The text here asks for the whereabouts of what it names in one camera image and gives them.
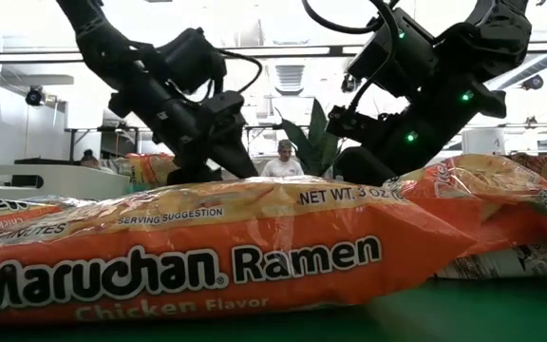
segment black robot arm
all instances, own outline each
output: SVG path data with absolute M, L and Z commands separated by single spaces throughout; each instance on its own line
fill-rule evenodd
M 370 1 L 380 12 L 368 26 L 375 32 L 347 69 L 352 79 L 366 81 L 349 107 L 332 110 L 327 129 L 361 143 L 339 156 L 335 174 L 380 185 L 425 166 L 477 113 L 505 117 L 505 93 L 483 82 L 523 62 L 531 24 L 527 0 L 479 0 L 465 22 L 434 37 L 402 9 Z M 376 119 L 358 113 L 360 96 L 372 84 L 406 97 L 409 105 Z
M 117 90 L 109 108 L 122 118 L 134 112 L 153 131 L 154 142 L 175 153 L 183 173 L 179 180 L 216 180 L 216 173 L 204 172 L 208 159 L 239 178 L 257 175 L 241 141 L 241 90 L 222 91 L 223 55 L 231 52 L 213 47 L 201 28 L 188 28 L 163 47 L 132 42 L 107 21 L 102 1 L 57 2 L 76 32 L 85 64 Z M 244 59 L 259 66 L 258 77 L 261 65 Z M 201 102 L 185 97 L 206 83 L 209 92 L 214 86 L 212 97 Z

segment green leaf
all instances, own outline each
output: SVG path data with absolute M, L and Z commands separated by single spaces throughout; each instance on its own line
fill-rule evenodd
M 322 173 L 319 176 L 322 176 L 334 163 L 339 153 L 339 137 L 325 132 L 317 147 L 322 165 Z
M 308 138 L 310 143 L 314 146 L 320 143 L 322 135 L 327 128 L 327 116 L 324 113 L 324 109 L 320 102 L 313 99 L 313 107 L 311 108 L 310 118 L 310 131 L 308 132 Z
M 303 130 L 296 124 L 282 120 L 282 127 L 291 143 L 296 146 L 296 157 L 304 164 L 303 172 L 306 175 L 320 176 L 317 174 L 321 168 L 317 148 L 310 143 Z

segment table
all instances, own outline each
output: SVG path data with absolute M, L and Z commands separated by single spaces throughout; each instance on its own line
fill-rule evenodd
M 353 308 L 216 321 L 0 328 L 0 341 L 520 341 L 547 342 L 547 278 L 432 279 Z

